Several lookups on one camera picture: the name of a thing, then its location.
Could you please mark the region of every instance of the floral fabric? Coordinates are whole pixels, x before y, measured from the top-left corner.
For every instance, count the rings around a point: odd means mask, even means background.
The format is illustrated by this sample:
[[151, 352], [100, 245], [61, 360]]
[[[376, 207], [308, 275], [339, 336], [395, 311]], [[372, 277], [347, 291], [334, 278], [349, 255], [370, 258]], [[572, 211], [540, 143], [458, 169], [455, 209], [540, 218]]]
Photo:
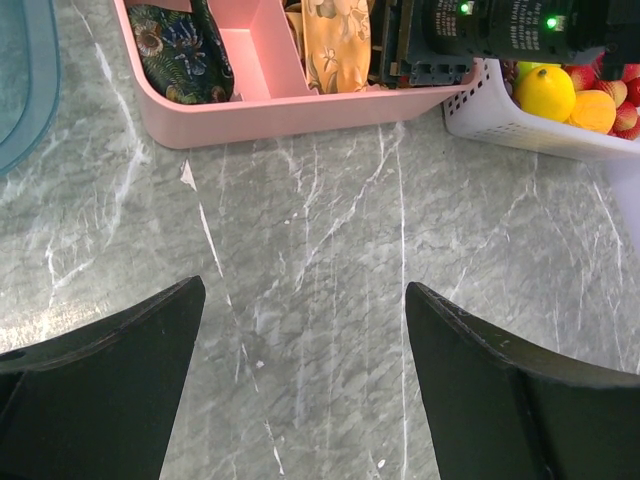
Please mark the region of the floral fabric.
[[152, 5], [128, 9], [145, 75], [172, 102], [226, 102], [234, 82], [222, 40], [208, 7], [204, 13], [192, 6], [194, 14]]
[[369, 9], [374, 3], [374, 0], [301, 0], [304, 65], [311, 88], [323, 94], [366, 88], [371, 62]]

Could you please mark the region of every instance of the marble countertop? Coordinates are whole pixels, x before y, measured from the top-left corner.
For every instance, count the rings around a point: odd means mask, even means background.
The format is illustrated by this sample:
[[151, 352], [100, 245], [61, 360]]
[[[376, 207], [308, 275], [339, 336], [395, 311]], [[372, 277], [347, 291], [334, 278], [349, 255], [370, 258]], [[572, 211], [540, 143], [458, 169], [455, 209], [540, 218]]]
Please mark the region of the marble countertop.
[[602, 166], [403, 125], [170, 151], [109, 0], [57, 0], [63, 89], [0, 179], [0, 351], [201, 275], [163, 478], [435, 479], [403, 315], [421, 281], [544, 347], [636, 372], [640, 265]]

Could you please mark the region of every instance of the blue plastic lid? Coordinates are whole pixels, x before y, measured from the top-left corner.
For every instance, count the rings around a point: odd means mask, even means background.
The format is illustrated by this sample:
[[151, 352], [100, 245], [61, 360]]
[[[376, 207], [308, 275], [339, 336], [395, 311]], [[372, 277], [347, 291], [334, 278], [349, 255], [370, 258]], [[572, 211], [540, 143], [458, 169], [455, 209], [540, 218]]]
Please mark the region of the blue plastic lid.
[[58, 106], [59, 91], [52, 0], [1, 0], [0, 175], [42, 140]]

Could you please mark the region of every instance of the pink tray compartment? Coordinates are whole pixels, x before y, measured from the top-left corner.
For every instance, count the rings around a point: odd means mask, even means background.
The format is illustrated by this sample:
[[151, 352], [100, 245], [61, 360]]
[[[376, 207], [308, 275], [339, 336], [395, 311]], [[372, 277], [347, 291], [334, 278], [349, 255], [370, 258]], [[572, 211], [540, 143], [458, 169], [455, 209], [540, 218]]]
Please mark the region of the pink tray compartment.
[[470, 88], [478, 72], [474, 68], [461, 86], [318, 95], [307, 87], [281, 0], [209, 0], [236, 77], [236, 95], [224, 104], [180, 105], [147, 81], [126, 9], [146, 3], [190, 11], [189, 0], [113, 2], [144, 126], [169, 148], [409, 120]]

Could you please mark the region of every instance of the plastic tray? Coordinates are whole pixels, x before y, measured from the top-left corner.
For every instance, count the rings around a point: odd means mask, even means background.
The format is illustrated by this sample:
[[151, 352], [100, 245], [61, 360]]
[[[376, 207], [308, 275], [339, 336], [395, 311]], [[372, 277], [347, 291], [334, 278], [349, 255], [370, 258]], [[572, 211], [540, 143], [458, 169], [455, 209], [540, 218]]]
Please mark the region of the plastic tray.
[[282, 0], [209, 0], [236, 78], [225, 104], [180, 105], [146, 80], [127, 17], [127, 6], [146, 3], [190, 11], [188, 0], [113, 0], [133, 69], [142, 120], [169, 148], [190, 148], [321, 130], [408, 120], [473, 83], [352, 94], [319, 95], [307, 87], [282, 9]]
[[59, 91], [52, 0], [0, 0], [0, 175], [40, 143]]
[[472, 88], [445, 102], [453, 135], [575, 160], [640, 160], [640, 143], [589, 132], [520, 110], [509, 98], [500, 62], [484, 60]]

